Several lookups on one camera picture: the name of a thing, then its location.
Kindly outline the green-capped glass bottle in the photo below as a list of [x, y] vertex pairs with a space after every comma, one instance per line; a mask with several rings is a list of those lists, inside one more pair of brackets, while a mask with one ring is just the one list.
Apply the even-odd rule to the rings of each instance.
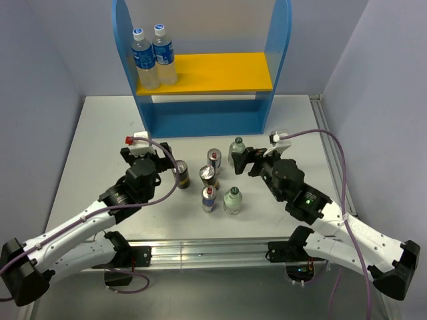
[[228, 152], [228, 162], [233, 167], [234, 166], [234, 160], [232, 157], [233, 153], [239, 153], [242, 154], [246, 149], [246, 146], [244, 145], [243, 139], [241, 137], [236, 137], [234, 139], [234, 142], [231, 143], [229, 147]]
[[228, 215], [237, 215], [242, 208], [243, 196], [238, 187], [232, 187], [224, 195], [223, 208]]

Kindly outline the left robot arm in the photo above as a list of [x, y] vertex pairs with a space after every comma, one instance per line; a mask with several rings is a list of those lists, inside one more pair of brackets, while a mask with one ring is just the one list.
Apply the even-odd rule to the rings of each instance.
[[129, 243], [117, 231], [90, 244], [86, 240], [170, 197], [167, 193], [153, 198], [160, 173], [177, 168], [177, 162], [167, 143], [130, 137], [127, 144], [121, 150], [129, 164], [125, 175], [88, 208], [42, 235], [24, 242], [12, 238], [2, 246], [1, 280], [10, 294], [2, 302], [26, 306], [74, 273], [92, 267], [111, 269], [129, 261]]

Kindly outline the blue and yellow shelf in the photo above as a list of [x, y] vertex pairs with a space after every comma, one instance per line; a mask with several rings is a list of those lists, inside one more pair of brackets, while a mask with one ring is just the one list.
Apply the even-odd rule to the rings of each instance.
[[292, 30], [290, 1], [276, 1], [264, 51], [176, 55], [177, 84], [145, 90], [125, 1], [113, 1], [115, 44], [144, 128], [153, 138], [255, 135], [266, 128]]

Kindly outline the far red bull can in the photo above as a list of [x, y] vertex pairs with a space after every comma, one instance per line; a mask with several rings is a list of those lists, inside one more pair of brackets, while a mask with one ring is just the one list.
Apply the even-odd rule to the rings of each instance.
[[221, 172], [222, 152], [217, 148], [211, 148], [207, 152], [207, 164], [215, 169], [216, 175]]

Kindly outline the red bull can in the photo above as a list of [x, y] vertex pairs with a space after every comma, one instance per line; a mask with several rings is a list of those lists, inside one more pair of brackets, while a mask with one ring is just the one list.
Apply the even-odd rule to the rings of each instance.
[[221, 172], [222, 152], [217, 148], [211, 148], [207, 152], [207, 164], [215, 169], [216, 175]]
[[202, 208], [210, 213], [216, 208], [217, 190], [214, 186], [204, 187], [201, 192]]

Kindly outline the black yellow can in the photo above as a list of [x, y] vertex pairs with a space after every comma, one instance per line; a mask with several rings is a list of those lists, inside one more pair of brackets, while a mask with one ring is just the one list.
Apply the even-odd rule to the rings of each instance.
[[187, 189], [191, 183], [187, 163], [183, 160], [177, 160], [176, 164], [177, 168], [174, 167], [171, 171], [177, 181], [177, 187], [179, 189]]
[[205, 165], [199, 170], [199, 177], [205, 187], [220, 188], [220, 182], [216, 175], [216, 170], [212, 165]]

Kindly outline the left black yellow can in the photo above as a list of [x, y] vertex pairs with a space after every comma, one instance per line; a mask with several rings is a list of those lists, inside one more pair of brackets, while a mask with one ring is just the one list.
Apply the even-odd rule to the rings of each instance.
[[177, 181], [177, 187], [179, 189], [187, 189], [191, 183], [187, 163], [183, 160], [177, 160], [176, 164], [177, 168], [174, 167], [171, 171]]

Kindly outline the near red bull can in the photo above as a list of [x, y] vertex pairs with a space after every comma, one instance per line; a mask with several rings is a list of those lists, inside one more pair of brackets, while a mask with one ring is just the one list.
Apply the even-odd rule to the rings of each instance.
[[217, 190], [214, 186], [204, 187], [201, 192], [202, 208], [210, 213], [216, 208]]

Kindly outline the left plastic water bottle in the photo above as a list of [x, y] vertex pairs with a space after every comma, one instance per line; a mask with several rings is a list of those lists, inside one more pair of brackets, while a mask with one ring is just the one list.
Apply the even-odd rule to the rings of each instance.
[[160, 81], [153, 47], [146, 39], [143, 29], [134, 29], [132, 35], [131, 50], [141, 85], [146, 90], [155, 90], [160, 86]]

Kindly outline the plastic water bottle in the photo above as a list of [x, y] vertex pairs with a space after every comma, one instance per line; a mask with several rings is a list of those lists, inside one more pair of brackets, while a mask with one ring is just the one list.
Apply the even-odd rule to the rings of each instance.
[[177, 83], [177, 71], [175, 69], [175, 55], [171, 37], [166, 33], [163, 24], [154, 25], [153, 51], [157, 60], [159, 80], [163, 85], [175, 85]]
[[141, 85], [146, 90], [155, 90], [160, 86], [160, 81], [153, 47], [146, 39], [143, 29], [134, 29], [132, 35], [131, 50]]

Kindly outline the right plastic water bottle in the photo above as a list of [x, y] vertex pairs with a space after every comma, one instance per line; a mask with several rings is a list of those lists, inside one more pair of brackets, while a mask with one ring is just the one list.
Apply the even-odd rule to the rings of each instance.
[[153, 51], [157, 60], [159, 80], [163, 85], [175, 85], [177, 83], [177, 71], [175, 69], [175, 55], [171, 37], [166, 33], [163, 24], [154, 25]]

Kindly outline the aluminium side rail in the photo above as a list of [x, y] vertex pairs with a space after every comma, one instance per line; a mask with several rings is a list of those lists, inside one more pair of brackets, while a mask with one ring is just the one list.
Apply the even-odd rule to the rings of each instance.
[[[326, 117], [321, 104], [321, 95], [310, 95], [309, 100], [314, 112], [314, 117], [319, 129], [329, 130]], [[340, 152], [338, 146], [334, 140], [326, 133], [320, 134], [320, 139], [322, 140], [322, 145], [326, 154], [326, 159], [328, 162], [328, 167], [332, 174], [332, 180], [334, 182], [334, 187], [338, 199], [341, 199], [342, 195], [342, 183], [343, 183], [343, 174], [342, 174], [342, 161], [340, 157]], [[355, 210], [350, 192], [348, 187], [346, 187], [346, 211], [351, 213], [353, 216], [357, 217], [358, 214]]]

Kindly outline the aluminium front rail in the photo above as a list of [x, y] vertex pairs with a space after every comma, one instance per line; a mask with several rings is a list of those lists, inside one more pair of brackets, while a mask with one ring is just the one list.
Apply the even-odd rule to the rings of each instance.
[[265, 259], [268, 242], [287, 240], [287, 237], [276, 237], [129, 241], [129, 245], [151, 247], [149, 267], [136, 267], [135, 270], [158, 271], [272, 266]]

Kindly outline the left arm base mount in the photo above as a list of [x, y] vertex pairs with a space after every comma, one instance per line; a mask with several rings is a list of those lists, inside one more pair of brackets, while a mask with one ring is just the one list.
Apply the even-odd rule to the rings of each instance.
[[104, 282], [111, 289], [127, 287], [136, 278], [136, 267], [149, 267], [151, 247], [137, 246], [118, 252], [112, 262], [108, 263], [104, 273]]

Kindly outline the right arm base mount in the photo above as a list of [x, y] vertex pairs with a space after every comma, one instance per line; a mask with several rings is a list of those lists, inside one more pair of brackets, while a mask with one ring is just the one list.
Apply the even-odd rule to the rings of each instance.
[[304, 287], [315, 282], [329, 268], [329, 262], [309, 256], [302, 247], [291, 241], [270, 241], [265, 259], [270, 263], [283, 263], [292, 285]]

